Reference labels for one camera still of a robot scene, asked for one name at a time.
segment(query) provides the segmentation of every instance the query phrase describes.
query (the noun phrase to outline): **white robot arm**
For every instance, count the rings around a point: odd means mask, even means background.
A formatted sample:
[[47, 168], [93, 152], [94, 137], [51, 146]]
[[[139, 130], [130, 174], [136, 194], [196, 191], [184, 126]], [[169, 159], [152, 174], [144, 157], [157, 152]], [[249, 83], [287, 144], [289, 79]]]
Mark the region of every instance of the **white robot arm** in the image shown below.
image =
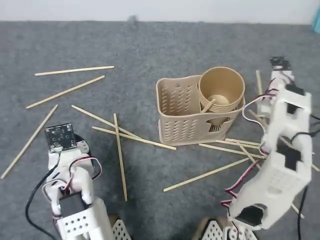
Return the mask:
[[[85, 141], [76, 141], [71, 123], [45, 129], [49, 170], [42, 191], [51, 203], [55, 225], [63, 240], [113, 240], [114, 233], [102, 199], [94, 196], [93, 179], [101, 165]], [[94, 175], [93, 160], [100, 172]]]
[[[281, 65], [273, 69], [267, 89], [275, 96], [266, 97], [258, 105], [260, 115], [269, 118], [261, 141], [268, 155], [261, 170], [242, 186], [228, 209], [230, 221], [251, 231], [270, 228], [311, 181], [312, 139], [301, 134], [309, 132], [311, 94], [293, 82], [287, 84], [293, 79], [289, 77], [291, 71], [287, 70], [286, 80], [279, 71]], [[291, 147], [279, 144], [279, 137], [293, 140]]]

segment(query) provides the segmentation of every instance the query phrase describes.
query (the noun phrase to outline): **beige cup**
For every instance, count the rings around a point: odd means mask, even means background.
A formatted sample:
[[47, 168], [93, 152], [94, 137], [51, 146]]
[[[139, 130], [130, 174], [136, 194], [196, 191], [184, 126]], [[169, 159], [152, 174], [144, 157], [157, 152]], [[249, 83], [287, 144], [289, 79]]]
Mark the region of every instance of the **beige cup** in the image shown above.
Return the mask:
[[[208, 109], [212, 113], [228, 113], [241, 102], [245, 93], [245, 81], [235, 70], [217, 66], [207, 70], [199, 81], [199, 99], [204, 108], [213, 98], [215, 102]], [[221, 124], [225, 118], [213, 119], [213, 125]]]

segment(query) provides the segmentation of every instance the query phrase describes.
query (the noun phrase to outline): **white wall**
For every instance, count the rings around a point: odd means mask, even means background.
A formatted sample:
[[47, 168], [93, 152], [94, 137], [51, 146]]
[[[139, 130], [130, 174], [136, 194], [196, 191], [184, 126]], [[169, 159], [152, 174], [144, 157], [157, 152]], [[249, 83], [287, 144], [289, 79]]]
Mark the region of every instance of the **white wall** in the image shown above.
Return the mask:
[[311, 24], [319, 0], [0, 0], [2, 21]]

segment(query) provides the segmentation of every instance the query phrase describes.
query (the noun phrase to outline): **circuit board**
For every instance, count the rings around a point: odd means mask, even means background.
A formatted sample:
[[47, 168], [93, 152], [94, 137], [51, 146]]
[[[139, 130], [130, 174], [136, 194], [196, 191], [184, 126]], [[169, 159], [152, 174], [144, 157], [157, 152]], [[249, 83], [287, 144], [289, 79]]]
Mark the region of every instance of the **circuit board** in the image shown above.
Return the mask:
[[50, 153], [58, 153], [77, 148], [71, 123], [46, 127], [44, 132]]
[[270, 58], [272, 71], [290, 71], [291, 65], [286, 56], [273, 56]]

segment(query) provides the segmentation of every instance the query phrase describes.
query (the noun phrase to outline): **wooden stick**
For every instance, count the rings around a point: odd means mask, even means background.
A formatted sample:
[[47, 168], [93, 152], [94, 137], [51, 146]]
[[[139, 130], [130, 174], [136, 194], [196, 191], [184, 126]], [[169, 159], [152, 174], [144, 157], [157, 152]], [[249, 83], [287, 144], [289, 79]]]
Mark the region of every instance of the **wooden stick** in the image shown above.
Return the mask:
[[233, 166], [236, 166], [236, 165], [238, 165], [238, 164], [244, 163], [244, 162], [247, 161], [247, 160], [249, 160], [249, 158], [246, 157], [246, 158], [241, 159], [241, 160], [239, 160], [239, 161], [233, 162], [233, 163], [231, 163], [231, 164], [228, 164], [228, 165], [225, 165], [225, 166], [223, 166], [223, 167], [219, 167], [219, 168], [217, 168], [217, 169], [215, 169], [215, 170], [212, 170], [212, 171], [209, 171], [209, 172], [207, 172], [207, 173], [204, 173], [204, 174], [202, 174], [202, 175], [200, 175], [200, 176], [196, 176], [196, 177], [193, 177], [193, 178], [191, 178], [191, 179], [189, 179], [189, 180], [186, 180], [186, 181], [177, 183], [177, 184], [175, 184], [175, 185], [169, 186], [169, 187], [163, 189], [163, 191], [164, 191], [164, 192], [167, 192], [167, 191], [170, 191], [170, 190], [179, 188], [179, 187], [181, 187], [181, 186], [183, 186], [183, 185], [192, 183], [192, 182], [194, 182], [194, 181], [197, 181], [197, 180], [203, 179], [203, 178], [205, 178], [205, 177], [208, 177], [208, 176], [210, 176], [210, 175], [216, 174], [216, 173], [218, 173], [218, 172], [221, 172], [221, 171], [223, 171], [223, 170], [226, 170], [226, 169], [231, 168], [231, 167], [233, 167]]
[[115, 113], [113, 114], [113, 118], [114, 118], [114, 126], [115, 126], [116, 143], [118, 145], [118, 153], [119, 153], [119, 162], [120, 162], [120, 169], [121, 169], [123, 194], [124, 194], [124, 200], [127, 202], [128, 201], [128, 196], [127, 196], [127, 184], [126, 184], [126, 178], [125, 178], [124, 161], [122, 159], [120, 136], [119, 136], [119, 129], [118, 129], [118, 121], [117, 121], [117, 115]]
[[[254, 116], [260, 123], [262, 123], [263, 124], [263, 126], [265, 127], [265, 128], [267, 128], [267, 123], [265, 122], [265, 121], [263, 121], [257, 114], [255, 114], [252, 110], [249, 110], [249, 112], [252, 114], [252, 116]], [[289, 146], [290, 148], [294, 148], [293, 146], [292, 146], [292, 144], [290, 143], [290, 142], [288, 142], [285, 138], [283, 138], [282, 136], [281, 137], [279, 137], [280, 138], [280, 140], [282, 141], [282, 142], [284, 142], [287, 146]], [[314, 165], [313, 163], [312, 163], [312, 168], [314, 169], [314, 170], [316, 170], [317, 172], [320, 172], [320, 169], [316, 166], [316, 165]]]
[[261, 83], [261, 76], [260, 76], [260, 71], [256, 70], [255, 71], [255, 75], [256, 75], [256, 85], [257, 85], [257, 90], [258, 90], [258, 95], [261, 95], [262, 92], [262, 83]]
[[[245, 155], [248, 156], [248, 158], [255, 164], [256, 163], [256, 160], [254, 160], [253, 156], [251, 155], [251, 153], [249, 153], [245, 148], [244, 146], [240, 143], [240, 142], [237, 142], [238, 146], [241, 148], [241, 150], [245, 153]], [[261, 167], [259, 164], [256, 164], [256, 167], [260, 170]]]
[[260, 143], [258, 142], [252, 142], [252, 141], [243, 141], [243, 140], [238, 140], [238, 139], [233, 139], [233, 138], [226, 138], [226, 141], [229, 142], [234, 142], [234, 143], [241, 143], [241, 144], [249, 144], [249, 145], [253, 145], [253, 146], [259, 146], [260, 147]]
[[213, 98], [213, 99], [204, 107], [204, 109], [201, 111], [201, 113], [205, 113], [206, 111], [208, 111], [208, 109], [212, 106], [212, 104], [214, 104], [215, 101], [216, 101], [216, 99]]
[[[108, 133], [108, 134], [113, 134], [113, 135], [116, 134], [115, 131], [104, 129], [104, 128], [101, 128], [101, 127], [93, 126], [92, 128], [95, 129], [95, 130], [101, 131], [101, 132]], [[145, 144], [152, 144], [152, 145], [155, 145], [155, 146], [158, 146], [158, 147], [162, 147], [162, 148], [166, 148], [166, 149], [177, 150], [177, 148], [174, 147], [174, 146], [165, 145], [165, 144], [162, 144], [162, 143], [159, 143], [159, 142], [149, 141], [149, 140], [146, 140], [146, 139], [143, 139], [143, 138], [138, 138], [138, 137], [126, 135], [126, 134], [123, 134], [123, 133], [119, 133], [119, 135], [121, 137], [124, 137], [124, 138], [127, 138], [127, 139], [136, 140], [138, 142], [142, 142], [142, 143], [145, 143]]]
[[[113, 128], [116, 127], [113, 123], [111, 123], [111, 122], [109, 122], [109, 121], [107, 121], [107, 120], [104, 120], [103, 118], [101, 118], [101, 117], [99, 117], [99, 116], [97, 116], [97, 115], [94, 115], [94, 114], [92, 114], [91, 112], [88, 112], [88, 111], [86, 111], [86, 110], [84, 110], [84, 109], [82, 109], [82, 108], [80, 108], [80, 107], [78, 107], [78, 106], [71, 105], [71, 107], [74, 108], [74, 109], [76, 109], [76, 110], [78, 110], [79, 112], [81, 112], [81, 113], [83, 113], [83, 114], [86, 114], [86, 115], [88, 115], [88, 116], [90, 116], [90, 117], [92, 117], [92, 118], [94, 118], [94, 119], [97, 119], [98, 121], [100, 121], [100, 122], [102, 122], [102, 123], [104, 123], [104, 124], [107, 124], [107, 125], [109, 125], [109, 126], [111, 126], [111, 127], [113, 127]], [[134, 135], [133, 133], [131, 133], [131, 132], [129, 132], [129, 131], [121, 128], [121, 127], [118, 127], [118, 128], [119, 128], [119, 130], [120, 130], [121, 132], [123, 132], [123, 133], [125, 133], [125, 134], [128, 134], [128, 135], [130, 135], [130, 136], [132, 136], [132, 137], [135, 137], [135, 138], [138, 138], [138, 139], [141, 138], [141, 137], [139, 137], [139, 136], [137, 136], [137, 135]]]
[[42, 130], [42, 128], [44, 127], [44, 125], [46, 124], [46, 122], [48, 121], [48, 119], [52, 116], [52, 114], [54, 114], [55, 110], [57, 109], [58, 104], [55, 105], [51, 111], [48, 113], [48, 115], [45, 117], [45, 119], [41, 122], [41, 124], [38, 126], [38, 128], [35, 130], [35, 132], [32, 134], [32, 136], [30, 137], [30, 139], [27, 141], [27, 143], [24, 145], [24, 147], [22, 148], [22, 150], [19, 152], [19, 154], [15, 157], [15, 159], [11, 162], [11, 164], [9, 165], [9, 167], [4, 171], [4, 173], [1, 175], [1, 179], [4, 179], [6, 177], [6, 175], [8, 174], [8, 172], [14, 167], [14, 165], [18, 162], [18, 160], [20, 159], [20, 157], [24, 154], [24, 152], [27, 150], [27, 148], [29, 147], [29, 145], [32, 143], [32, 141], [35, 139], [35, 137], [38, 135], [38, 133]]
[[43, 76], [43, 75], [51, 75], [51, 74], [66, 74], [80, 71], [90, 71], [90, 70], [101, 70], [101, 69], [113, 69], [115, 66], [96, 66], [96, 67], [87, 67], [87, 68], [77, 68], [77, 69], [69, 69], [69, 70], [60, 70], [60, 71], [48, 71], [48, 72], [40, 72], [35, 73], [35, 76]]
[[[223, 140], [214, 140], [212, 141], [212, 143], [221, 143], [221, 144], [229, 144], [229, 145], [235, 145], [238, 146], [238, 144], [236, 142], [233, 141], [223, 141]], [[259, 146], [254, 146], [251, 144], [242, 144], [244, 147], [246, 148], [250, 148], [250, 149], [259, 149]]]
[[[203, 144], [203, 143], [199, 143], [199, 146], [205, 147], [205, 148], [209, 148], [209, 149], [216, 149], [216, 150], [220, 150], [220, 151], [225, 151], [225, 152], [229, 152], [229, 153], [233, 153], [233, 154], [246, 155], [242, 151], [237, 151], [237, 150], [224, 148], [224, 147], [219, 147], [219, 146], [212, 146], [212, 145], [207, 145], [207, 144]], [[265, 159], [265, 157], [261, 156], [261, 155], [256, 155], [256, 154], [251, 154], [251, 155], [254, 156], [257, 159]]]
[[43, 99], [43, 100], [41, 100], [41, 101], [37, 101], [37, 102], [35, 102], [35, 103], [27, 106], [26, 109], [33, 108], [33, 107], [38, 106], [38, 105], [40, 105], [40, 104], [43, 104], [43, 103], [45, 103], [45, 102], [47, 102], [47, 101], [50, 101], [50, 100], [55, 99], [55, 98], [57, 98], [57, 97], [60, 97], [61, 95], [70, 93], [70, 92], [72, 92], [72, 91], [74, 91], [74, 90], [77, 90], [77, 89], [82, 88], [82, 87], [84, 87], [84, 86], [86, 86], [86, 85], [92, 84], [92, 83], [94, 83], [94, 82], [96, 82], [96, 81], [99, 81], [99, 80], [101, 80], [101, 79], [104, 79], [104, 78], [105, 78], [105, 75], [99, 76], [99, 77], [97, 77], [97, 78], [95, 78], [95, 79], [92, 79], [92, 80], [90, 80], [90, 81], [84, 82], [84, 83], [82, 83], [82, 84], [80, 84], [80, 85], [78, 85], [78, 86], [74, 86], [74, 87], [69, 88], [69, 89], [67, 89], [67, 90], [64, 90], [64, 91], [62, 91], [62, 92], [60, 92], [60, 93], [57, 93], [57, 94], [55, 94], [55, 95], [53, 95], [53, 96], [47, 97], [46, 99]]
[[[249, 157], [249, 159], [250, 159], [253, 163], [256, 163], [256, 161], [254, 160], [252, 154], [250, 154], [250, 153], [244, 148], [244, 146], [242, 146], [241, 143], [238, 142], [238, 145], [239, 145], [239, 147], [241, 148], [241, 150]], [[259, 164], [256, 164], [255, 166], [256, 166], [259, 170], [261, 169], [261, 166], [260, 166]], [[297, 209], [297, 207], [296, 207], [293, 203], [291, 203], [291, 207], [296, 211], [297, 214], [299, 214], [299, 210]], [[301, 213], [300, 216], [301, 216], [302, 219], [305, 218], [305, 216], [304, 216], [302, 213]]]

